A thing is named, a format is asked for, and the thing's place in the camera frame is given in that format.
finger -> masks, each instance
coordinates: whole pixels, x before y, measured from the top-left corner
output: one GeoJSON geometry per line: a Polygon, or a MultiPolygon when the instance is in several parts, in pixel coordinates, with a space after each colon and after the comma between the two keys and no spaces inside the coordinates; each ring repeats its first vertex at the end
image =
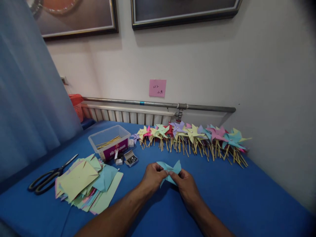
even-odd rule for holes
{"type": "Polygon", "coordinates": [[[170,177],[172,178],[172,180],[179,186],[180,182],[182,181],[182,179],[179,177],[179,175],[177,175],[175,172],[170,171],[169,172],[170,177]]]}
{"type": "Polygon", "coordinates": [[[164,170],[164,168],[162,168],[158,163],[152,163],[151,165],[156,171],[164,170]]]}
{"type": "Polygon", "coordinates": [[[188,178],[190,176],[190,173],[187,172],[186,170],[184,169],[181,169],[180,173],[179,173],[179,176],[182,178],[182,179],[185,179],[185,178],[188,178]]]}
{"type": "Polygon", "coordinates": [[[162,170],[159,172],[160,176],[162,179],[167,178],[167,176],[169,175],[169,172],[167,170],[162,170]]]}

plastic basket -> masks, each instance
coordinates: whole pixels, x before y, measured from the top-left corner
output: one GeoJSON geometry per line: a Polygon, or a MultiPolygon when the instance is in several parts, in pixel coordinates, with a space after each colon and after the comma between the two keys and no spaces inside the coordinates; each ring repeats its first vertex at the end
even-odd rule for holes
{"type": "Polygon", "coordinates": [[[128,148],[128,140],[131,134],[120,125],[115,125],[101,132],[97,132],[88,137],[95,153],[99,153],[102,160],[111,160],[115,156],[115,152],[124,152],[128,148]],[[120,139],[99,149],[98,144],[108,142],[113,138],[120,136],[120,139]]]}
{"type": "Polygon", "coordinates": [[[80,122],[82,122],[83,121],[83,114],[82,114],[81,104],[75,105],[73,108],[75,109],[77,116],[80,119],[80,122]]]}
{"type": "Polygon", "coordinates": [[[83,121],[83,113],[81,108],[81,102],[83,101],[83,98],[80,94],[70,94],[69,98],[72,102],[73,108],[75,109],[78,118],[80,119],[80,122],[83,121]]]}

wall outlet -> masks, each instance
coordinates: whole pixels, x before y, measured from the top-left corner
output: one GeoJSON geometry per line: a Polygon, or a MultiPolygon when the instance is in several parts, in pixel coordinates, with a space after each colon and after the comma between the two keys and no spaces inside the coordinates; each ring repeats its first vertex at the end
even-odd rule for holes
{"type": "Polygon", "coordinates": [[[68,83],[68,81],[67,81],[67,78],[66,78],[65,76],[61,76],[60,79],[62,80],[62,82],[63,82],[63,84],[64,84],[65,86],[68,86],[68,85],[69,85],[69,83],[68,83]]]}

small box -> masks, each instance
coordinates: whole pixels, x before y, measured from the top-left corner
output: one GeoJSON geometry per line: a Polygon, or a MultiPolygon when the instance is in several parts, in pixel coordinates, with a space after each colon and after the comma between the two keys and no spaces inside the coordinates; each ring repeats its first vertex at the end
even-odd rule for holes
{"type": "Polygon", "coordinates": [[[129,152],[124,154],[126,161],[125,164],[127,164],[129,167],[132,167],[138,162],[138,158],[134,155],[134,152],[130,150],[129,152]]]}
{"type": "Polygon", "coordinates": [[[109,161],[114,158],[115,150],[118,149],[118,152],[124,152],[128,148],[128,141],[131,134],[122,128],[120,125],[115,125],[108,129],[105,129],[101,132],[97,132],[88,137],[93,150],[98,153],[103,161],[109,161]],[[97,145],[108,142],[117,136],[120,139],[112,142],[111,144],[97,149],[97,145]]]}
{"type": "Polygon", "coordinates": [[[128,147],[134,147],[134,140],[133,139],[130,139],[128,141],[128,147]]]}
{"type": "Polygon", "coordinates": [[[114,158],[114,161],[117,166],[122,165],[124,161],[123,154],[122,153],[118,154],[117,158],[116,159],[114,158]]]}

scissor blade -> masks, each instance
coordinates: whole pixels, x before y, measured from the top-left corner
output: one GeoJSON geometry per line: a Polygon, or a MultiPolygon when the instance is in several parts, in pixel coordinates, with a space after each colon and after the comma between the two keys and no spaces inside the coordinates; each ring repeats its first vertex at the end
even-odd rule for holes
{"type": "Polygon", "coordinates": [[[71,158],[66,164],[63,165],[63,167],[66,167],[69,165],[79,154],[75,155],[73,158],[71,158]]]}

